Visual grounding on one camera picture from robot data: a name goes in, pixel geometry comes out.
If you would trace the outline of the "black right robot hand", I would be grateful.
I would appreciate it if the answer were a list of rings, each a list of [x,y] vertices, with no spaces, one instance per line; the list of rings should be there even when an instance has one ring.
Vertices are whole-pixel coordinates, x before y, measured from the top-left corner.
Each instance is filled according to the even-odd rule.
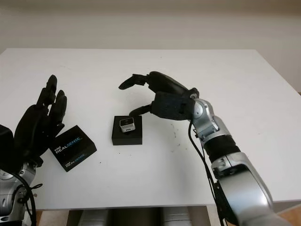
[[[169,120],[190,120],[194,114],[195,99],[199,97],[196,88],[187,89],[173,78],[156,71],[147,75],[133,74],[120,84],[119,89],[125,90],[134,85],[148,84],[148,88],[155,93],[151,104],[132,110],[129,116],[138,116],[150,112],[151,114]]]

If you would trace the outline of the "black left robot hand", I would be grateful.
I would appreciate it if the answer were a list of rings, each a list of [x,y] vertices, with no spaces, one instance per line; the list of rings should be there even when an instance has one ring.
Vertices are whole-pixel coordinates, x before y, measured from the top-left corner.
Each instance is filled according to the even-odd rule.
[[[67,96],[63,90],[56,92],[56,88],[57,78],[51,75],[37,103],[25,111],[15,130],[15,150],[22,160],[36,167],[42,166],[43,160],[40,156],[64,128]]]

